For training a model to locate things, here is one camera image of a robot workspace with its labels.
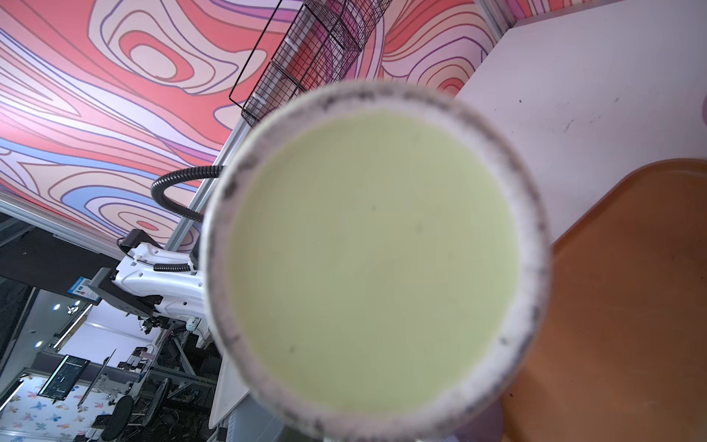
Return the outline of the brown wooden tray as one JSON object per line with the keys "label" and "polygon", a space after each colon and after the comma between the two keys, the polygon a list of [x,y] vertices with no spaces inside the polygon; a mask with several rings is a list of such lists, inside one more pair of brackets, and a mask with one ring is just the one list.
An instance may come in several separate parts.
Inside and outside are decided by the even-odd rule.
{"label": "brown wooden tray", "polygon": [[629,174],[554,246],[507,441],[706,438],[706,164]]}

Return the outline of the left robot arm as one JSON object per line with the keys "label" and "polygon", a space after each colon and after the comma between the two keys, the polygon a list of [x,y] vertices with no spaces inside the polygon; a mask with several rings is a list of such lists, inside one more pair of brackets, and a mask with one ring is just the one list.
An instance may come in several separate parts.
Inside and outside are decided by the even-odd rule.
{"label": "left robot arm", "polygon": [[141,320],[147,332],[183,322],[196,346],[212,342],[204,301],[199,242],[189,252],[162,248],[147,232],[133,229],[117,241],[123,259],[103,267],[88,283],[112,307]]}

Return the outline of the light green mug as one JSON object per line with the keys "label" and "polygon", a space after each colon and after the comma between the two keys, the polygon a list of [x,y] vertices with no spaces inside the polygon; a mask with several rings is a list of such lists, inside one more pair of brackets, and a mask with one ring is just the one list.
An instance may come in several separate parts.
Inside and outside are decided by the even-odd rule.
{"label": "light green mug", "polygon": [[470,106],[342,82],[272,112],[207,208],[207,316],[252,395],[337,441],[443,438],[496,401],[541,327],[552,235]]}

